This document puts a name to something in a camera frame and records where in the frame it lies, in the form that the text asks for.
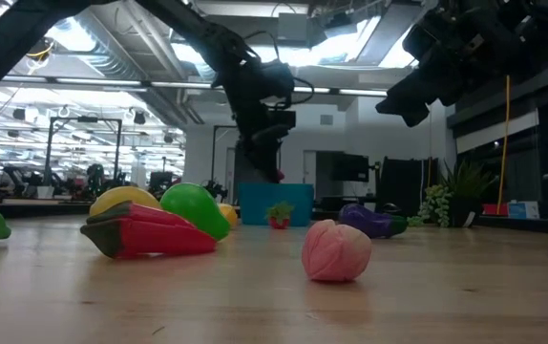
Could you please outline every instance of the yellow plastic lemon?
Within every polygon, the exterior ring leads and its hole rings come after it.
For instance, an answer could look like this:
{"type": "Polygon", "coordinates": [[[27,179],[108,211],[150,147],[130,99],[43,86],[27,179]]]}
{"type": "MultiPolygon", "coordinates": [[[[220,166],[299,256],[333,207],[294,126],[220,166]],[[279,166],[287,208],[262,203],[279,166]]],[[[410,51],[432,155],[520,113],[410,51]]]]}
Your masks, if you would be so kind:
{"type": "Polygon", "coordinates": [[[238,225],[238,214],[233,206],[229,204],[219,204],[219,210],[232,229],[238,225]]]}
{"type": "Polygon", "coordinates": [[[112,206],[132,201],[134,204],[161,209],[158,200],[147,191],[134,186],[121,186],[103,193],[90,207],[90,216],[101,214],[112,206]]]}

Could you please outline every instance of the purple toy eggplant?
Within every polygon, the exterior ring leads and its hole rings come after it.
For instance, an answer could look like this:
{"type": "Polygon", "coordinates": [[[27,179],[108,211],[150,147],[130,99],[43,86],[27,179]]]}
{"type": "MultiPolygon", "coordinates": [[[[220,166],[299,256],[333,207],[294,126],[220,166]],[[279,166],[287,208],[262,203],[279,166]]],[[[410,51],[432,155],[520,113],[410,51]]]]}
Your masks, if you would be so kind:
{"type": "Polygon", "coordinates": [[[408,221],[400,216],[375,213],[360,204],[347,204],[340,210],[340,224],[355,227],[371,239],[387,238],[406,231],[408,221]]]}

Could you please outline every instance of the table surface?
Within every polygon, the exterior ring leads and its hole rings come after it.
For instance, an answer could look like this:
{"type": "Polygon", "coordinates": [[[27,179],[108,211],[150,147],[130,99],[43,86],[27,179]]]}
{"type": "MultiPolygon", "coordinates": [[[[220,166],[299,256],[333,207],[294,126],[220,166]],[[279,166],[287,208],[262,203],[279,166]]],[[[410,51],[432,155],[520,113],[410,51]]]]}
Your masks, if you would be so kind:
{"type": "Polygon", "coordinates": [[[548,343],[548,234],[413,228],[374,241],[356,283],[323,285],[300,262],[305,228],[113,261],[83,221],[10,221],[0,343],[548,343]]]}

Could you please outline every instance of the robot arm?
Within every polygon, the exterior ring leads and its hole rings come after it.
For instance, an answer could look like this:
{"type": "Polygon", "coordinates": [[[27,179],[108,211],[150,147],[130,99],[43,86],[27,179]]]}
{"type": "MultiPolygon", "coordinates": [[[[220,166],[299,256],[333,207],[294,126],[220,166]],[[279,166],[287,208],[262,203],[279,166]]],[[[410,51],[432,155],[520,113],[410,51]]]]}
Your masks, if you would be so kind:
{"type": "MultiPolygon", "coordinates": [[[[0,80],[57,21],[91,5],[111,0],[17,0],[0,17],[0,80]]],[[[262,103],[283,97],[290,106],[295,81],[279,60],[262,63],[242,37],[201,18],[180,0],[137,0],[146,10],[183,36],[217,72],[213,86],[222,86],[241,134],[239,145],[265,178],[278,182],[276,154],[280,139],[295,125],[262,103]]]]}
{"type": "Polygon", "coordinates": [[[376,109],[408,126],[502,75],[521,81],[548,66],[548,1],[440,0],[411,29],[404,49],[419,67],[376,109]]]}

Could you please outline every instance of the monitor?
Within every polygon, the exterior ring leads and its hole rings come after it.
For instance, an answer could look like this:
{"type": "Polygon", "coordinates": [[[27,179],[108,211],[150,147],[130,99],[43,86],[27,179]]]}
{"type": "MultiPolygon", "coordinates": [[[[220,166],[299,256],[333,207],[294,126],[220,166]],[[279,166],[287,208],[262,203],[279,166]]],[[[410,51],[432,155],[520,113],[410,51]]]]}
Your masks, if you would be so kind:
{"type": "Polygon", "coordinates": [[[174,174],[172,172],[151,172],[151,178],[149,180],[149,187],[159,187],[163,184],[170,185],[174,174]]]}
{"type": "Polygon", "coordinates": [[[335,155],[331,179],[344,182],[369,182],[368,157],[351,154],[335,155]]]}

